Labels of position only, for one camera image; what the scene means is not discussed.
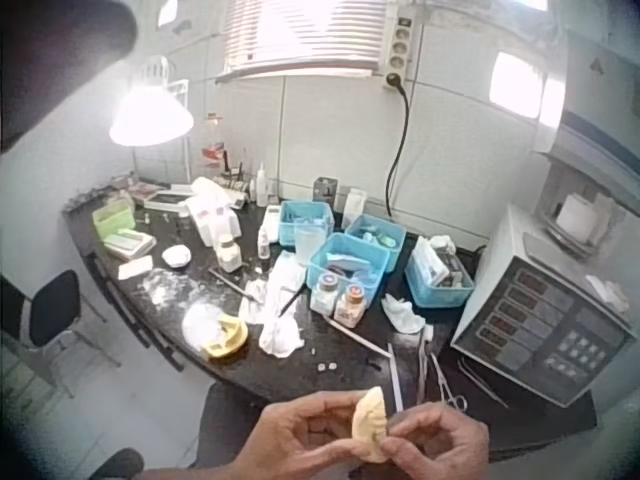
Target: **hand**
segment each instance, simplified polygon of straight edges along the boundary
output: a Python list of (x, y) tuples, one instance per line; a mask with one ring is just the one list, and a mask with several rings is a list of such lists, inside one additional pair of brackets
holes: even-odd
[[(413, 480), (480, 480), (489, 464), (489, 431), (444, 403), (391, 420), (382, 451)], [(424, 449), (424, 454), (416, 446)]]
[(269, 405), (238, 457), (230, 478), (308, 479), (325, 468), (369, 454), (351, 439), (351, 419), (366, 392), (318, 392)]

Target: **window blind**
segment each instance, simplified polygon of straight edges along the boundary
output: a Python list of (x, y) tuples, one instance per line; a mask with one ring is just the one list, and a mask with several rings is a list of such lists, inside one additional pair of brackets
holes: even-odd
[(230, 0), (218, 81), (296, 69), (376, 70), (389, 0)]

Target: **jar lid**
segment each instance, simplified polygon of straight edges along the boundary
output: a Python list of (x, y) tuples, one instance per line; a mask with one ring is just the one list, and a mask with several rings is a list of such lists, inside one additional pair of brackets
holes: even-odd
[(347, 299), (350, 303), (358, 304), (364, 300), (364, 291), (359, 285), (349, 285), (347, 287)]
[(220, 246), (222, 248), (233, 247), (234, 243), (235, 242), (233, 241), (233, 237), (228, 233), (223, 233), (222, 235), (220, 235)]
[(320, 277), (320, 287), (326, 292), (332, 292), (338, 288), (338, 277), (333, 273), (325, 273)]

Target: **lamp shade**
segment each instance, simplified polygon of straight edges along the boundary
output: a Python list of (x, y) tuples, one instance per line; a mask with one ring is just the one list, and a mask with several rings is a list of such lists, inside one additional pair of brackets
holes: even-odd
[(193, 127), (193, 116), (159, 85), (139, 85), (123, 99), (109, 131), (126, 147), (146, 147), (181, 137)]

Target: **plastic cup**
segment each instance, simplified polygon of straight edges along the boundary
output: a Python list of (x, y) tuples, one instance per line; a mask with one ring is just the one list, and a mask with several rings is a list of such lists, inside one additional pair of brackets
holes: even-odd
[(310, 223), (305, 218), (294, 220), (296, 260), (301, 265), (309, 265), (311, 257), (327, 240), (327, 226), (324, 222)]

